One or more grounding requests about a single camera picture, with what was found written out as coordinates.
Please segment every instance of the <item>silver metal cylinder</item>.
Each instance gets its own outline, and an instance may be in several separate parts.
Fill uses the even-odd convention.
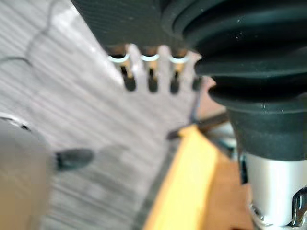
[[[293,198],[307,186],[307,160],[276,161],[245,153],[256,224],[285,227],[293,220]]]
[[[0,114],[0,229],[39,229],[49,200],[54,159],[32,127]]]

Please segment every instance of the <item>blurry object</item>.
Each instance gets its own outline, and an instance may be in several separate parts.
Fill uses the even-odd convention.
[[[201,89],[202,77],[195,76],[192,83],[192,89],[194,91],[199,91]]]
[[[91,149],[68,149],[56,152],[59,172],[75,170],[87,166],[94,158]]]
[[[125,87],[128,91],[136,89],[136,82],[131,71],[130,54],[126,52],[126,46],[107,47],[108,59],[115,65],[116,69],[120,71]]]
[[[196,126],[182,129],[180,147],[161,186],[144,230],[201,230],[218,162],[215,148]]]
[[[38,229],[46,214],[54,159],[33,127],[0,116],[0,229]]]
[[[148,89],[150,92],[158,91],[158,59],[157,54],[158,47],[142,47],[140,51],[142,53],[141,60],[143,61],[144,68],[148,74]]]
[[[251,230],[237,163],[195,125],[182,129],[180,136],[180,148],[143,229]]]
[[[171,84],[170,84],[170,92],[172,94],[177,94],[180,87],[180,75],[184,70],[186,63],[189,60],[187,56],[186,49],[173,49],[171,51],[171,56],[169,57],[169,61],[171,63]]]
[[[199,98],[191,115],[192,122],[196,123],[226,112],[225,107],[214,102],[208,94],[208,90],[215,85],[214,80],[211,78],[205,78],[204,80]]]

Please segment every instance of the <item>yellow plastic piece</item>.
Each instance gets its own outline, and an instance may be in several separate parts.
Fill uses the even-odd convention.
[[[182,141],[143,230],[202,230],[218,149],[195,125]]]

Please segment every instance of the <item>chrome part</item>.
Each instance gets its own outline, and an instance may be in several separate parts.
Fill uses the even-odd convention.
[[[253,207],[263,216],[262,223],[288,225],[292,221],[293,197],[307,186],[307,160],[275,161],[248,153],[245,156]]]
[[[298,226],[307,212],[307,187],[298,191],[293,197],[293,219],[291,226]]]
[[[131,71],[131,60],[130,55],[125,54],[125,56],[117,58],[108,56],[108,59],[113,62],[115,67],[122,73],[127,75],[128,78],[133,78],[133,74]]]
[[[253,217],[254,225],[256,230],[307,230],[307,212],[304,213],[302,222],[297,227],[292,226],[276,226],[265,224],[263,220],[259,219],[256,215],[253,214],[251,210],[251,214]]]
[[[0,229],[38,229],[46,213],[53,158],[40,135],[26,122],[0,116]]]

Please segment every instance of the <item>white ring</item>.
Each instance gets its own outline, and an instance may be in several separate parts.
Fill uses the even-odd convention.
[[[109,59],[110,61],[114,62],[114,63],[123,63],[125,61],[127,61],[129,59],[129,54],[126,54],[124,57],[122,58],[115,58],[115,57],[112,57],[112,56],[108,56],[107,59]]]
[[[148,62],[149,62],[149,61],[157,61],[159,57],[160,57],[159,54],[155,54],[155,55],[153,55],[153,56],[141,55],[141,59],[142,59],[143,61],[148,61]]]

